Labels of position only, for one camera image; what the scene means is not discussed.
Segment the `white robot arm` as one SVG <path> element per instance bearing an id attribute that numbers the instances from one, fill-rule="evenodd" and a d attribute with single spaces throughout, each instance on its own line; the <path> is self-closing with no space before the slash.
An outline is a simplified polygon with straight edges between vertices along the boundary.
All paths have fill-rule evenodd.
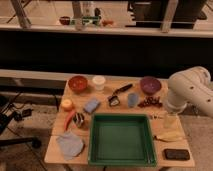
<path id="1" fill-rule="evenodd" d="M 172 74 L 168 81 L 168 92 L 163 99 L 164 127 L 171 128 L 179 113 L 188 103 L 213 118 L 213 90 L 210 88 L 210 72 L 201 66 Z"/>

